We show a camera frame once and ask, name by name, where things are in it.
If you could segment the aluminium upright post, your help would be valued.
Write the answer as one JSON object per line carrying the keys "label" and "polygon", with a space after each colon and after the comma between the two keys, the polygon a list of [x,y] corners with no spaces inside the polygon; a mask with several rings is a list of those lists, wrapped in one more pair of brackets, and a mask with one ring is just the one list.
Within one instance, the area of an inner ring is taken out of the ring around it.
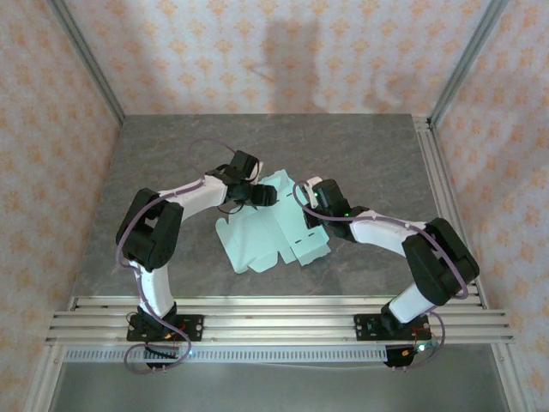
{"label": "aluminium upright post", "polygon": [[475,27],[467,45],[459,57],[448,81],[437,99],[437,102],[427,118],[429,128],[433,130],[443,120],[460,87],[464,83],[469,71],[472,69],[477,57],[480,55],[485,43],[497,25],[501,15],[505,11],[510,0],[490,0],[484,13]]}
{"label": "aluminium upright post", "polygon": [[119,126],[125,113],[65,0],[45,0]]}

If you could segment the aluminium frame leg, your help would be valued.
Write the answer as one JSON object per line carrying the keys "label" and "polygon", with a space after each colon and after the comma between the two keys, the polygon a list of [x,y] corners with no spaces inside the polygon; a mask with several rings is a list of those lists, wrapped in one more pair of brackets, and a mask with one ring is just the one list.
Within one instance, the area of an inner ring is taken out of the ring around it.
{"label": "aluminium frame leg", "polygon": [[31,382],[23,412],[48,412],[66,353],[65,345],[45,345]]}
{"label": "aluminium frame leg", "polygon": [[514,343],[493,343],[498,375],[510,412],[536,412],[534,397]]}

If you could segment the aluminium side rail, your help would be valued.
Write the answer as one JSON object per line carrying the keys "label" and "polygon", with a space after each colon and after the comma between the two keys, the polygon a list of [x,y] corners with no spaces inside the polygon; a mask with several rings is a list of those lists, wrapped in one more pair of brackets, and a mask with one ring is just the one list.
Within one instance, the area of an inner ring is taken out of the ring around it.
{"label": "aluminium side rail", "polygon": [[455,199],[455,190],[451,183],[441,143],[438,141],[437,130],[426,117],[413,116],[413,126],[418,137],[438,215],[453,226],[464,245],[469,248]]}

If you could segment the aluminium rail frame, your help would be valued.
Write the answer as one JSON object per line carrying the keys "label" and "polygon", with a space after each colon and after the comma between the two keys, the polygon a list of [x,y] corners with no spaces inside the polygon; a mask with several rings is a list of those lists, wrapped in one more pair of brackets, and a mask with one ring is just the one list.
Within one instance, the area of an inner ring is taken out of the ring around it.
{"label": "aluminium rail frame", "polygon": [[[192,297],[177,301],[179,311],[201,314],[203,345],[354,344],[353,317],[377,313],[387,297],[275,296]],[[138,300],[130,297],[77,297],[67,311],[55,312],[46,334],[61,344],[126,342],[126,316]],[[484,308],[478,296],[453,300],[429,317],[435,336],[448,344],[509,343],[515,339],[503,310]]]}

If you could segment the mint green paper box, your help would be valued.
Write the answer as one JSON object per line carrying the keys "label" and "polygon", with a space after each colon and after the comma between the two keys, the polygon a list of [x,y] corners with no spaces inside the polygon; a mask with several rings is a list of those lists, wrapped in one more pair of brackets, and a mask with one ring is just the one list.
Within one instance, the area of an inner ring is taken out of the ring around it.
{"label": "mint green paper box", "polygon": [[245,207],[215,223],[218,238],[233,270],[261,273],[298,261],[304,266],[330,253],[329,236],[322,227],[308,228],[302,194],[293,195],[294,181],[282,169],[260,181],[277,190],[277,203],[271,207]]}

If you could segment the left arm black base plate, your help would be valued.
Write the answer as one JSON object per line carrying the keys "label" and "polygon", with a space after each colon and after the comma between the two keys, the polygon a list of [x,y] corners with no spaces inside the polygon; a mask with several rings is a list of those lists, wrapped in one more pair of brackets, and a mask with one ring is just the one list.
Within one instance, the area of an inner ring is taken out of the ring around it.
{"label": "left arm black base plate", "polygon": [[[131,313],[128,318],[126,340],[128,342],[173,342],[183,341],[184,338],[153,318],[143,317],[138,313]],[[181,330],[192,342],[200,342],[204,328],[203,315],[175,314],[168,316],[165,322],[173,328]]]}

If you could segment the grey metal panel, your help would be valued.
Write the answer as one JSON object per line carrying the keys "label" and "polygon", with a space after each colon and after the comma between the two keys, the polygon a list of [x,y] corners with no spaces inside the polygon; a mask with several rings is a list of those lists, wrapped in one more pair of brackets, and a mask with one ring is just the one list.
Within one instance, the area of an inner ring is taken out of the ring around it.
{"label": "grey metal panel", "polygon": [[509,412],[486,367],[440,360],[378,367],[187,364],[137,376],[116,364],[66,364],[50,412]]}

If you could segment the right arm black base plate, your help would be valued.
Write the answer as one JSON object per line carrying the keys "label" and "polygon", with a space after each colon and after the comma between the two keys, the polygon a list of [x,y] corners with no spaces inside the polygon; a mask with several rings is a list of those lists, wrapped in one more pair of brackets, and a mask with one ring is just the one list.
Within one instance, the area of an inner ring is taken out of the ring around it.
{"label": "right arm black base plate", "polygon": [[389,314],[363,313],[356,314],[353,322],[358,341],[425,341],[432,337],[426,315],[403,324]]}

